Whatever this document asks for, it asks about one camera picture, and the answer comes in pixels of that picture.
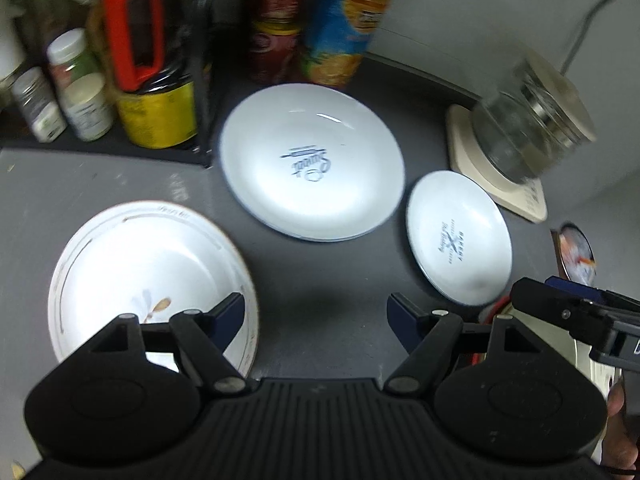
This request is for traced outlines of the person's right hand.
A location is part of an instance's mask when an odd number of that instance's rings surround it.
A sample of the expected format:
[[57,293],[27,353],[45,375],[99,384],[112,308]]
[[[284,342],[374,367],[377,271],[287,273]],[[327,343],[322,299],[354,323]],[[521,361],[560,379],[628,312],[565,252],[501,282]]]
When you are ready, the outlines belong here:
[[614,479],[638,479],[638,437],[626,424],[626,401],[639,400],[637,391],[628,392],[628,379],[636,374],[623,375],[608,393],[608,424],[602,441],[601,465],[609,471],[630,471],[613,474]]

